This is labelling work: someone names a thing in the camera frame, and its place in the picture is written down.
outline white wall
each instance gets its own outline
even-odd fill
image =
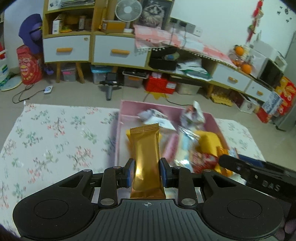
[[[18,67],[16,49],[24,44],[18,36],[22,22],[34,13],[39,13],[42,17],[43,4],[44,0],[16,0],[5,10],[4,43],[10,69]]]
[[[234,45],[243,45],[248,37],[247,28],[258,0],[175,0],[171,17],[201,27],[201,40],[227,53]],[[296,30],[296,14],[277,11],[285,5],[280,0],[265,0],[264,16],[256,32],[262,29],[262,41],[280,51],[284,56]]]

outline metal screw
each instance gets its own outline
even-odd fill
[[[192,206],[195,204],[195,200],[192,199],[192,198],[184,198],[182,201],[181,201],[182,204],[186,205],[186,206]]]
[[[112,198],[104,198],[101,200],[101,204],[105,206],[110,206],[113,203],[115,203],[115,201]]]

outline blue lid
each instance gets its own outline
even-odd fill
[[[95,74],[99,73],[110,73],[112,72],[113,67],[112,66],[95,66],[91,65],[91,72]]]

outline electric fan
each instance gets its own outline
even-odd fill
[[[123,22],[126,22],[125,33],[132,33],[130,24],[132,21],[140,17],[142,13],[142,5],[137,0],[121,0],[115,8],[116,17]]]

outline drawer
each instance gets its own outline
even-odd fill
[[[231,69],[225,65],[218,64],[213,80],[221,84],[227,85],[232,89],[244,91],[250,82],[250,78]]]
[[[251,84],[246,89],[245,93],[249,96],[252,96],[265,102],[268,99],[271,91],[252,80]]]
[[[90,35],[43,39],[45,62],[89,61]]]
[[[97,35],[93,62],[144,67],[147,54],[137,50],[134,38]]]

